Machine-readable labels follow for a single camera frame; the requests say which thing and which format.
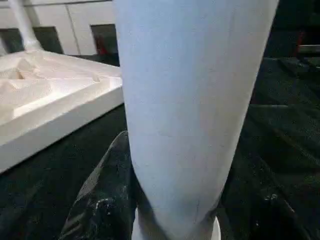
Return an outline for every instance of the white pillar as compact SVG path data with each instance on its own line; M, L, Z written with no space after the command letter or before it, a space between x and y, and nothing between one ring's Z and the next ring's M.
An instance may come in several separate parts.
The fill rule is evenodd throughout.
M132 239L209 238L206 216L226 182L277 4L115 0L131 156L147 199Z
M35 33L32 29L30 19L22 4L22 0L8 0L11 10L14 13L15 19L23 41L24 49L29 51L41 50L41 45L38 42Z

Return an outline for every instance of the white tray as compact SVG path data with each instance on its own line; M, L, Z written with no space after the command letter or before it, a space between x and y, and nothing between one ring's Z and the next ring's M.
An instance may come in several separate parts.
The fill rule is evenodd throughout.
M119 67L46 51L0 66L0 172L124 102Z

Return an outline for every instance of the white pipe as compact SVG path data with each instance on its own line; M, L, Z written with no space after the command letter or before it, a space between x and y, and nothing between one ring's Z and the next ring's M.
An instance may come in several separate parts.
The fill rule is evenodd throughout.
M208 212L229 173L277 4L115 0L130 150L147 199L132 239L210 238Z
M21 0L8 0L10 8L12 9L18 28L23 41L24 49L27 52L34 50L41 50L41 45L37 40L35 33L32 29L30 19L25 11Z

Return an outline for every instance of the red object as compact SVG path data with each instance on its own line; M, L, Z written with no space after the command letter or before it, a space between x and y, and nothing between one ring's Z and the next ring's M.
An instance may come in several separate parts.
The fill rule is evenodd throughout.
M107 49L105 48L104 41L101 36L95 37L95 46L98 52L98 55L108 54Z
M300 34L299 34L299 37L298 37L298 40L296 42L296 48L293 52L293 56L296 57L299 53L299 47L302 45L303 41L304 41L304 38L305 38L305 32L304 31L301 31Z

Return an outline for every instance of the white leg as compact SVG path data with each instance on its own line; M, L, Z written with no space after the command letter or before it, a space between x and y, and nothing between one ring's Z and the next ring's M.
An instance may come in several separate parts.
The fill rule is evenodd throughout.
M134 240L212 233L208 212L229 173L277 3L115 0L131 156L146 196Z
M7 54L7 48L0 34L0 56L4 56L6 54Z
M8 0L10 8L12 9L15 19L18 23L18 28L23 40L23 46L26 51L41 50L35 33L32 29L30 19L22 4L22 0Z

